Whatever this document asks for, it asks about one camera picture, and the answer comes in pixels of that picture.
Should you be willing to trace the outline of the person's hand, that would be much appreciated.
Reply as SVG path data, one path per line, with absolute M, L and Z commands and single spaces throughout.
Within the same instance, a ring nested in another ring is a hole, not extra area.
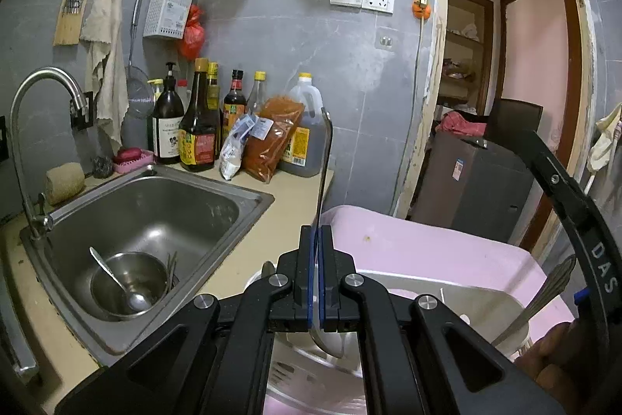
M 554 397 L 566 414 L 586 414 L 597 388 L 598 369 L 584 354 L 579 319 L 561 322 L 536 341 L 514 365 Z

